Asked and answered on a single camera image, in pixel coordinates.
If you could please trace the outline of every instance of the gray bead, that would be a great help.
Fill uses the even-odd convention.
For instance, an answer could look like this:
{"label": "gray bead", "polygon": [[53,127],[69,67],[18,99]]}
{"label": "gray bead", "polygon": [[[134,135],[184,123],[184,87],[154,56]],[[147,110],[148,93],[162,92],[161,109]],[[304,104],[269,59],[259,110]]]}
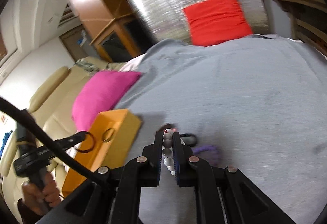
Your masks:
{"label": "gray bead", "polygon": [[162,145],[164,148],[171,148],[171,146],[173,145],[173,142],[169,139],[166,139],[163,141]]}
{"label": "gray bead", "polygon": [[172,140],[173,139],[173,136],[169,133],[165,133],[162,137],[163,140],[166,140],[166,139],[169,139],[169,140]]}
{"label": "gray bead", "polygon": [[162,155],[167,158],[167,157],[170,157],[171,156],[171,150],[169,148],[164,148],[162,150]]}

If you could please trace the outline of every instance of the human hand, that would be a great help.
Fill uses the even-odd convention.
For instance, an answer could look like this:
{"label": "human hand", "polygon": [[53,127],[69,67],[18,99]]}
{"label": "human hand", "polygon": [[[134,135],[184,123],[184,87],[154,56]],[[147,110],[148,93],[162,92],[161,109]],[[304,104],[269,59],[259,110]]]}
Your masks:
{"label": "human hand", "polygon": [[44,215],[40,203],[46,201],[50,207],[55,207],[60,204],[59,190],[56,182],[53,180],[52,175],[47,172],[45,175],[45,187],[42,191],[37,188],[34,183],[24,182],[22,184],[23,202],[37,215]]}

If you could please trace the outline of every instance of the metal ring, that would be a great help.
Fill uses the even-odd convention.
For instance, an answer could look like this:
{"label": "metal ring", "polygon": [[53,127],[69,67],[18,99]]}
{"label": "metal ring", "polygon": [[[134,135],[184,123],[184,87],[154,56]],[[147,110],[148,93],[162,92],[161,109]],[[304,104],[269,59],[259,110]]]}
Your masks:
{"label": "metal ring", "polygon": [[95,142],[96,142],[96,140],[95,140],[94,135],[91,134],[90,132],[86,132],[86,134],[91,136],[92,141],[93,141],[93,145],[92,145],[92,147],[90,147],[90,148],[87,149],[87,150],[79,150],[78,148],[74,147],[75,150],[76,150],[77,152],[79,152],[79,153],[83,153],[83,154],[89,153],[89,152],[91,152],[91,151],[94,149],[94,147],[95,147]]}
{"label": "metal ring", "polygon": [[[112,130],[111,135],[107,138],[104,139],[105,135],[107,134],[108,131]],[[108,128],[103,134],[102,134],[102,142],[103,143],[108,143],[111,141],[113,134],[115,133],[115,128]]]}

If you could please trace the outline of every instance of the purple cloth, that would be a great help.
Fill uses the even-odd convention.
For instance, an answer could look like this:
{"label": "purple cloth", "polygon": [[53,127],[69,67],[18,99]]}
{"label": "purple cloth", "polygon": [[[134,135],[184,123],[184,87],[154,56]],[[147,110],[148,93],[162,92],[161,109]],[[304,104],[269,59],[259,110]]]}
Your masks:
{"label": "purple cloth", "polygon": [[221,154],[217,146],[193,147],[193,154],[209,162],[211,166],[218,167]]}

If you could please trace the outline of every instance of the finger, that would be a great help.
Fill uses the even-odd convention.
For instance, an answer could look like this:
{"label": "finger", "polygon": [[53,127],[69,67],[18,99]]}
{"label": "finger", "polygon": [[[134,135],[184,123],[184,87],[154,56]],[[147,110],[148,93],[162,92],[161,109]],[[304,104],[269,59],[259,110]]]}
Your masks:
{"label": "finger", "polygon": [[47,195],[44,200],[47,201],[48,203],[52,203],[54,201],[56,201],[59,198],[59,190],[56,189],[55,192],[53,192],[52,194]]}
{"label": "finger", "polygon": [[51,181],[50,183],[48,183],[42,190],[42,193],[44,195],[49,195],[51,193],[53,193],[55,190],[57,190],[57,185],[55,181]]}
{"label": "finger", "polygon": [[24,182],[22,184],[22,191],[24,194],[31,195],[36,199],[43,199],[45,197],[34,183]]}
{"label": "finger", "polygon": [[44,183],[47,185],[48,183],[51,183],[53,181],[52,174],[50,172],[47,172],[44,176]]}
{"label": "finger", "polygon": [[50,206],[50,207],[55,207],[55,206],[59,205],[60,202],[61,202],[61,200],[60,200],[60,198],[58,197],[57,200],[53,201],[52,203],[49,203],[49,206]]}

